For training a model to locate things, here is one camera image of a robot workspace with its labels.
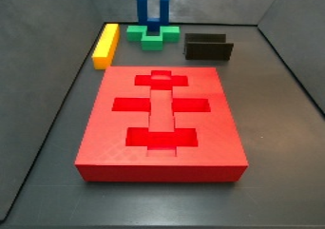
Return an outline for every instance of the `yellow rectangular bar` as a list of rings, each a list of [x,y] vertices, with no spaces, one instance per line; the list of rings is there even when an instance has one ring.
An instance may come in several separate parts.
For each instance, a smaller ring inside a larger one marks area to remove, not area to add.
[[[118,26],[106,24],[90,57],[94,69],[105,69],[110,66],[117,40]]]

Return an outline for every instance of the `dark gray block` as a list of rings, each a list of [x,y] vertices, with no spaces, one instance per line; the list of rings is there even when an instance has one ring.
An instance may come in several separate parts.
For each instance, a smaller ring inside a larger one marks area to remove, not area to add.
[[[136,22],[136,0],[92,0],[105,22]],[[256,25],[272,0],[169,0],[169,22]],[[158,0],[148,0],[158,17]]]
[[[187,33],[184,55],[187,60],[228,61],[233,43],[225,43],[225,34]]]
[[[259,29],[325,112],[325,0],[275,0]]]
[[[100,27],[89,0],[0,0],[0,219]]]
[[[325,123],[308,97],[256,28],[181,26],[180,31],[180,42],[148,52],[126,41],[120,26],[112,64],[216,68],[249,162],[239,182],[82,181],[73,161],[102,76],[88,57],[3,226],[323,227]],[[236,45],[229,61],[187,61],[188,32],[225,33]]]

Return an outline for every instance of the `red block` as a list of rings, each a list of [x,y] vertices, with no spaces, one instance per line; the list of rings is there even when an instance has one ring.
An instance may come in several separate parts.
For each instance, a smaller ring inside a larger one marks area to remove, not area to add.
[[[74,165],[85,181],[236,181],[247,160],[213,68],[108,68]]]

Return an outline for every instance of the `gray floor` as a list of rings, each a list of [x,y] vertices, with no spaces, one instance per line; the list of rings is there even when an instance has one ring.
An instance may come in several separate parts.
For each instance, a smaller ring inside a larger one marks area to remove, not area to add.
[[[236,183],[85,183],[73,167],[102,71],[86,58],[3,226],[325,225],[325,122],[253,27],[181,26],[140,51],[120,28],[116,66],[215,66],[249,167]],[[228,63],[187,61],[185,32],[225,33]]]

